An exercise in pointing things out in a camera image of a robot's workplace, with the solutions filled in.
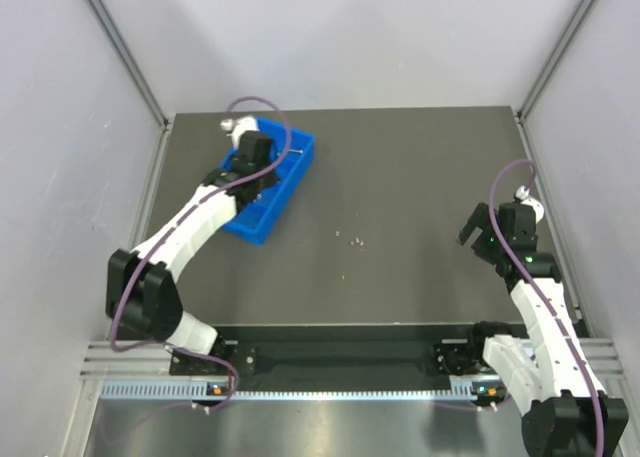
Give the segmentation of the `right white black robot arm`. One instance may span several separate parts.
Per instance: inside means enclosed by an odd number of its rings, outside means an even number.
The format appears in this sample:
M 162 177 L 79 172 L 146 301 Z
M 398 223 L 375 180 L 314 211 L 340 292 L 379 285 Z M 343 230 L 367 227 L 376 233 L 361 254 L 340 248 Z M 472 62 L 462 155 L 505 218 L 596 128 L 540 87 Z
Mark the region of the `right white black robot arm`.
M 623 399 L 610 396 L 582 349 L 569 316 L 555 257 L 537 249 L 543 214 L 532 200 L 497 209 L 479 203 L 457 236 L 474 231 L 474 254 L 504 280 L 526 338 L 500 322 L 480 322 L 469 335 L 472 360 L 493 370 L 521 415 L 531 456 L 611 456 L 629 421 Z

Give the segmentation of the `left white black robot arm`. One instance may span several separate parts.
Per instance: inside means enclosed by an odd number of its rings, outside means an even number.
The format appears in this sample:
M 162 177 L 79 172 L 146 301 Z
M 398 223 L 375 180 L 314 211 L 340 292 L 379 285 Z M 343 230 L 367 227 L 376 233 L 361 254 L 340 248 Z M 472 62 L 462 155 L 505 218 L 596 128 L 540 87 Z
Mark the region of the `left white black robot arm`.
M 224 339 L 184 309 L 177 282 L 209 238 L 279 180 L 271 136 L 247 130 L 236 143 L 228 166 L 209 172 L 159 231 L 133 250 L 119 249 L 109 258 L 106 314 L 112 319 L 114 351 L 136 347 L 116 343 L 119 327 L 125 326 L 144 337 L 137 346 L 163 342 L 186 355 L 221 361 Z

